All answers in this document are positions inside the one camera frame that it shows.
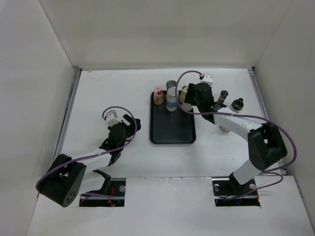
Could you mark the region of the yellow cap spice bottle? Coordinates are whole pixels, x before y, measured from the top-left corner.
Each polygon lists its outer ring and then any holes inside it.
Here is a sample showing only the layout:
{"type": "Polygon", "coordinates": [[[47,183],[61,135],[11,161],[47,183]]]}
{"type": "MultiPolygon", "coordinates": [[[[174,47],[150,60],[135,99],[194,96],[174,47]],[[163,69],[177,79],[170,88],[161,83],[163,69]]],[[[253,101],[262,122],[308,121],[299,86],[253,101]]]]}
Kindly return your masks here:
{"type": "Polygon", "coordinates": [[[180,102],[180,104],[182,104],[185,101],[185,97],[186,97],[187,91],[188,91],[188,86],[183,86],[182,90],[180,91],[180,94],[179,94],[179,102],[180,102]]]}

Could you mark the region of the silver lid blue label jar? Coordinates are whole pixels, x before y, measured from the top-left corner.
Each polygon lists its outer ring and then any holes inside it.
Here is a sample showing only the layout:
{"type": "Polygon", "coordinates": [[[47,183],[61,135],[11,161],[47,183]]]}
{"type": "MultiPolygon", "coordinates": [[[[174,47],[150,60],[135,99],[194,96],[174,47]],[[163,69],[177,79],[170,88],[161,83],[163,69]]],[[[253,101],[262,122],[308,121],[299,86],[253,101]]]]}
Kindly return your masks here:
{"type": "Polygon", "coordinates": [[[177,92],[175,87],[170,87],[166,94],[166,108],[169,112],[177,109],[177,92]]]}

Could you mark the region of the black knob cap bottle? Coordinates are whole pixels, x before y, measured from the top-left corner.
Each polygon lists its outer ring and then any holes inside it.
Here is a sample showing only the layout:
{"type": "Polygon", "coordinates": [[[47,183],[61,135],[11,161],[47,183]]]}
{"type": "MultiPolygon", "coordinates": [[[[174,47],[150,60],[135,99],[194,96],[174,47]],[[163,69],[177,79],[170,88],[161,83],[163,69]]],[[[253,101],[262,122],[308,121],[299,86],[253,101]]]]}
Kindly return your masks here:
{"type": "Polygon", "coordinates": [[[235,99],[229,106],[230,110],[232,110],[233,112],[237,114],[239,114],[242,111],[243,107],[244,107],[243,98],[235,99]]]}

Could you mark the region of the pink cap spice bottle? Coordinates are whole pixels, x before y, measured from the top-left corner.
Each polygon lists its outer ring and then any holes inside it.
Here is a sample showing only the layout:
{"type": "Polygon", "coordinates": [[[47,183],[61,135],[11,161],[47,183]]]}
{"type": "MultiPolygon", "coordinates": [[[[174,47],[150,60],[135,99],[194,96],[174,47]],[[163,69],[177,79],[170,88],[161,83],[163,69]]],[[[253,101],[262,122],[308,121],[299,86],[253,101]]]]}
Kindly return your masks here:
{"type": "Polygon", "coordinates": [[[156,105],[162,105],[164,103],[163,89],[161,86],[157,86],[154,89],[153,102],[156,105]]]}

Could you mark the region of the black cap spice bottle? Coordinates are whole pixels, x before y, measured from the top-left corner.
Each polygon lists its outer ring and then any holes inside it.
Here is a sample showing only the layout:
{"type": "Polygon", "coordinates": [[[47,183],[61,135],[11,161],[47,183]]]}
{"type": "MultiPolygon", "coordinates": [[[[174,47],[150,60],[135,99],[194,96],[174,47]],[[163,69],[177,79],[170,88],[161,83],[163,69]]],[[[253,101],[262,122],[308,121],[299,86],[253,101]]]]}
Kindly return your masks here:
{"type": "Polygon", "coordinates": [[[185,111],[190,111],[192,109],[192,105],[190,103],[183,102],[182,107],[185,111]]]}

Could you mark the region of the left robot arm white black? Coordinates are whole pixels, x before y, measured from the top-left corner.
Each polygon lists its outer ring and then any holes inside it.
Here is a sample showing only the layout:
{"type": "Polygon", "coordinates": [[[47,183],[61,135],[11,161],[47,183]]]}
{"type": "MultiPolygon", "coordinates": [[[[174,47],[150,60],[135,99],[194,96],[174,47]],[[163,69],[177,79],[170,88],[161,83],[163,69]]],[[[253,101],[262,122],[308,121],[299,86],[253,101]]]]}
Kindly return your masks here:
{"type": "Polygon", "coordinates": [[[111,177],[101,170],[113,165],[126,143],[141,129],[141,120],[123,116],[130,124],[120,121],[109,126],[108,138],[87,159],[60,154],[36,184],[36,190],[59,204],[69,206],[78,195],[105,196],[111,194],[111,177]]]}

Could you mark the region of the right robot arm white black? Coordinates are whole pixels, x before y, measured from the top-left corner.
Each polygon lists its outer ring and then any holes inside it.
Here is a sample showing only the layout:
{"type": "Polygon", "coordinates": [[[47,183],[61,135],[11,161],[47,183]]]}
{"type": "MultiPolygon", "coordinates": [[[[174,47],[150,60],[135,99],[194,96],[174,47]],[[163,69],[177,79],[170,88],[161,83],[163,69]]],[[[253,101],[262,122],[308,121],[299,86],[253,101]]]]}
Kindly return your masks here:
{"type": "Polygon", "coordinates": [[[274,124],[259,123],[237,116],[244,107],[242,98],[235,99],[227,107],[214,100],[209,84],[190,83],[184,102],[196,106],[205,120],[226,128],[247,141],[249,158],[230,174],[228,189],[231,193],[241,194],[246,189],[246,183],[286,157],[286,146],[274,124]]]}

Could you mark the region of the tall dark pepper grinder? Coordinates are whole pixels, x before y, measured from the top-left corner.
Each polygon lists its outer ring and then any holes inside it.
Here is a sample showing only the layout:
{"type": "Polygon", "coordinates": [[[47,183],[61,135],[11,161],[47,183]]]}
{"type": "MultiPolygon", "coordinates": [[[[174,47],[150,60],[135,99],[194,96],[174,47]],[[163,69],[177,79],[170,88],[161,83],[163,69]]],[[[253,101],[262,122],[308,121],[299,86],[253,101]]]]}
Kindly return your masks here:
{"type": "Polygon", "coordinates": [[[218,103],[223,104],[228,96],[228,91],[222,90],[220,92],[219,98],[217,100],[218,103]]]}

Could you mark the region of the black plastic tray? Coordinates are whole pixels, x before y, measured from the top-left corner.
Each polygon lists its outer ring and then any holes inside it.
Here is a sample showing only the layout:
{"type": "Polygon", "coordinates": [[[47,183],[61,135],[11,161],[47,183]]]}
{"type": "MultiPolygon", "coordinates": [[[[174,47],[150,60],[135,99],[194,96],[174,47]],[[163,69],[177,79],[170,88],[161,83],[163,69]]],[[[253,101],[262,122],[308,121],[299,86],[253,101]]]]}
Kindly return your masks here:
{"type": "Polygon", "coordinates": [[[155,145],[188,145],[196,140],[195,120],[180,108],[170,112],[166,103],[150,101],[150,141],[155,145]]]}

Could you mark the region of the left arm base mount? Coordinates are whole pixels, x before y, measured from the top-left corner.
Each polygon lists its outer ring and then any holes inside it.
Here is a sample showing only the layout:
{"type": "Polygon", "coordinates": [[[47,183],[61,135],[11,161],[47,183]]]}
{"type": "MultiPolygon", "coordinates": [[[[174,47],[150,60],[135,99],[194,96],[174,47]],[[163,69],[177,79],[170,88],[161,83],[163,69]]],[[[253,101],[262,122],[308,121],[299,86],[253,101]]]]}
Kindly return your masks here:
{"type": "Polygon", "coordinates": [[[80,207],[123,207],[125,205],[126,179],[111,178],[101,170],[93,173],[100,178],[101,186],[83,193],[79,200],[80,207]]]}

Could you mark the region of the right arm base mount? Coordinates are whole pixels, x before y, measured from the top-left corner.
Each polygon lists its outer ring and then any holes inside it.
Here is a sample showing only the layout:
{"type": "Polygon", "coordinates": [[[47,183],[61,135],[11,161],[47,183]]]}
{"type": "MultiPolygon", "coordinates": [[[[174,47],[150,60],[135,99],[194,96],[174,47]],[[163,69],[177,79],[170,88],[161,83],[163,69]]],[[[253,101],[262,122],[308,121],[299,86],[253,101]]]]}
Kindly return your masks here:
{"type": "Polygon", "coordinates": [[[259,207],[260,200],[255,180],[252,179],[244,185],[232,186],[228,177],[212,179],[215,206],[217,207],[259,207]]]}

